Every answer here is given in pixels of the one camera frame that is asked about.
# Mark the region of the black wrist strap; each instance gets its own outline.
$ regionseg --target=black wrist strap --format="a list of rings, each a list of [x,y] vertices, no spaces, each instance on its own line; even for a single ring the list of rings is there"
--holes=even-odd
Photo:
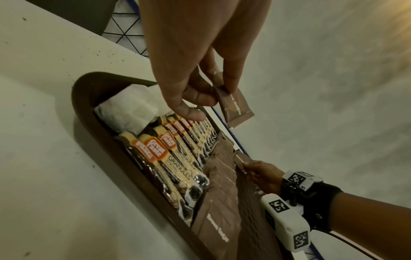
[[[289,182],[283,179],[281,185],[281,198],[290,199]],[[298,189],[295,192],[297,203],[304,206],[303,217],[311,227],[331,231],[330,229],[330,207],[331,203],[338,193],[342,190],[323,182],[314,183],[307,191]]]

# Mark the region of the cable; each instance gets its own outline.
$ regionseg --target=cable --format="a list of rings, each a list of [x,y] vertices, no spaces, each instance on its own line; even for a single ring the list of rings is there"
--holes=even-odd
[[[330,232],[328,232],[328,231],[325,231],[325,230],[322,230],[322,229],[319,229],[319,228],[316,228],[316,227],[314,227],[312,230],[320,231],[320,232],[322,232],[322,233],[325,233],[325,234],[327,234],[327,235],[330,235],[330,236],[332,236],[332,237],[335,237],[336,239],[338,239],[338,240],[346,243],[347,245],[351,246],[352,248],[357,249],[358,251],[360,251],[360,252],[363,253],[364,255],[368,256],[369,258],[371,258],[371,259],[373,259],[373,260],[378,260],[377,258],[375,258],[374,256],[370,255],[369,253],[365,252],[365,251],[362,250],[361,248],[359,248],[359,247],[357,247],[356,245],[348,242],[348,241],[345,240],[345,239],[342,239],[341,237],[339,237],[339,236],[337,236],[337,235],[334,235],[333,233],[330,233]]]

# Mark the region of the wire grid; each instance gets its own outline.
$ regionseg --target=wire grid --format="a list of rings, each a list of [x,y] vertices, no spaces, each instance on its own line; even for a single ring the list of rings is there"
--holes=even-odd
[[[117,16],[117,15],[123,15],[123,16],[126,16],[126,15],[133,15],[133,16],[137,16],[137,20],[126,30],[126,31],[123,31],[123,29],[121,29],[121,27],[119,26],[119,24],[116,22],[116,20],[113,18],[113,16]],[[120,33],[108,33],[108,32],[103,32],[103,34],[111,34],[111,35],[118,35],[118,36],[120,36],[120,38],[116,41],[116,43],[118,44],[119,43],[119,41],[123,38],[123,37],[125,37],[130,43],[131,43],[131,45],[134,47],[134,49],[136,50],[136,52],[138,53],[138,54],[140,54],[141,56],[144,56],[144,57],[149,57],[148,55],[144,55],[144,52],[146,52],[146,50],[147,50],[147,48],[145,48],[142,52],[139,52],[138,51],[138,49],[136,48],[136,46],[133,44],[133,42],[130,40],[130,38],[129,37],[143,37],[144,38],[144,35],[143,34],[127,34],[127,32],[140,20],[140,16],[138,16],[135,12],[114,12],[112,15],[111,15],[111,19],[113,20],[113,22],[117,25],[117,27],[120,29],[120,31],[122,32],[122,34],[120,34]]]

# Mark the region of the brown tray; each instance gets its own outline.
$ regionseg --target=brown tray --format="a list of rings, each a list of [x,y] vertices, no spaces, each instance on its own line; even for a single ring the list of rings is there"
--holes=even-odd
[[[163,216],[174,226],[181,237],[188,243],[191,249],[202,260],[215,260],[215,257],[205,247],[201,240],[191,231],[191,229],[179,218],[178,214],[170,206],[170,204],[162,197],[162,195],[155,189],[151,182],[144,176],[129,156],[123,151],[114,139],[116,135],[109,129],[100,119],[94,114],[94,107],[98,104],[108,100],[124,88],[131,84],[140,84],[145,86],[155,85],[156,82],[141,80],[137,78],[130,78],[105,72],[92,72],[80,77],[74,84],[71,93],[71,100],[78,119],[86,128],[86,130],[97,140],[104,151],[115,161],[115,163],[124,171],[129,179],[143,192],[148,200],[163,214]],[[219,127],[215,124],[213,119],[206,113],[208,119],[218,132]],[[270,227],[262,221],[255,214],[255,210],[259,210],[259,205],[251,197],[253,192],[247,186],[244,180],[238,180],[238,194],[239,194],[239,210],[241,218],[253,221],[248,227],[243,227],[243,233],[240,236],[244,244],[248,244],[246,248],[242,246],[238,251],[238,259],[244,259],[248,254],[247,248],[253,248],[253,253],[247,257],[248,259],[256,260],[280,260],[292,259],[291,253],[287,251],[280,243],[278,244]]]

